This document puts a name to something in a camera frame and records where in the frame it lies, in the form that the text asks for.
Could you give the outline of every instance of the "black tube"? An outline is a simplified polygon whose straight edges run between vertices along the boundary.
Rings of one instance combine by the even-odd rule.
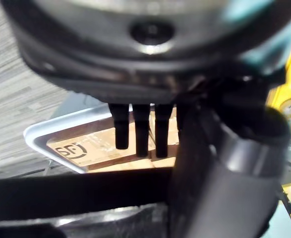
[[[129,147],[129,104],[109,104],[116,129],[116,148]]]
[[[168,155],[169,120],[173,104],[155,105],[155,143],[156,157],[166,158]]]
[[[135,120],[136,156],[146,157],[149,147],[150,105],[132,105]]]

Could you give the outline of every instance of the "brown cardboard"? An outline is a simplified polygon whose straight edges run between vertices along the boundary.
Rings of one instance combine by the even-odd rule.
[[[93,126],[92,122],[63,131],[62,135],[58,134],[50,139],[47,145],[65,159],[81,167],[135,155],[134,122],[129,125],[129,148],[126,150],[116,149],[113,127],[87,133]],[[154,149],[155,145],[149,138],[149,151]]]
[[[155,135],[153,112],[150,115],[150,130],[150,134]],[[90,173],[172,167],[178,145],[175,109],[170,119],[168,158],[156,158],[153,137],[149,137],[149,157],[137,158],[134,122],[129,125],[129,148],[117,150],[112,119],[105,119],[55,133],[47,146],[78,166],[88,166]]]

